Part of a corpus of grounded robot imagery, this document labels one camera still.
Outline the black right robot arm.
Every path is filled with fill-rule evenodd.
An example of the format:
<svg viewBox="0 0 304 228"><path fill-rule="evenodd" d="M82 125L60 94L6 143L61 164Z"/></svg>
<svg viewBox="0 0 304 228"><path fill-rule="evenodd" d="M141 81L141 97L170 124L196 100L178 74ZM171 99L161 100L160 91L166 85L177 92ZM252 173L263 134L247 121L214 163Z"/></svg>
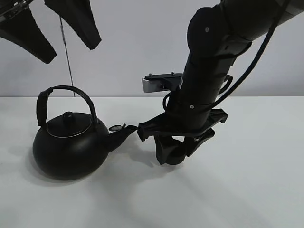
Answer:
<svg viewBox="0 0 304 228"><path fill-rule="evenodd" d="M190 52L183 73L142 79L146 93L167 91L164 112L137 131L142 141L154 137L159 164L182 163L214 136L213 127L228 118L217 106L238 86L228 74L235 60L265 36L248 76L276 27L303 10L301 0L222 0L196 11L187 30Z"/></svg>

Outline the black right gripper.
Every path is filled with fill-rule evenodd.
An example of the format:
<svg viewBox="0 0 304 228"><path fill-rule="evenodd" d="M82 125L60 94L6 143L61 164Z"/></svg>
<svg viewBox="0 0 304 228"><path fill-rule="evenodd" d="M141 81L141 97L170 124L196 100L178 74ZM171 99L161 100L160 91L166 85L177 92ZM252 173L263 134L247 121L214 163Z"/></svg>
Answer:
<svg viewBox="0 0 304 228"><path fill-rule="evenodd" d="M204 142L211 139L215 132L212 129L218 123L225 123L228 114L222 109L210 109L208 105L180 103L169 99L171 105L166 106L163 99L164 112L138 125L137 134L141 141L154 136L156 159L160 165L175 165L173 151L177 148L177 140L171 136L185 137L186 156L190 157Z"/></svg>

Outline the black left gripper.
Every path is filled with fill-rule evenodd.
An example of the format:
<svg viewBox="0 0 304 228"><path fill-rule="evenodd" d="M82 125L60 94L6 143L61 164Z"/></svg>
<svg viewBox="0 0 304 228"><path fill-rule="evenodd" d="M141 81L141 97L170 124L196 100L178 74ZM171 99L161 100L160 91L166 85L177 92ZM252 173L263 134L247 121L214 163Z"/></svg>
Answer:
<svg viewBox="0 0 304 228"><path fill-rule="evenodd" d="M56 52L38 27L29 8L31 0L0 0L0 37L49 64ZM46 0L45 5L59 15L94 50L101 42L90 1Z"/></svg>

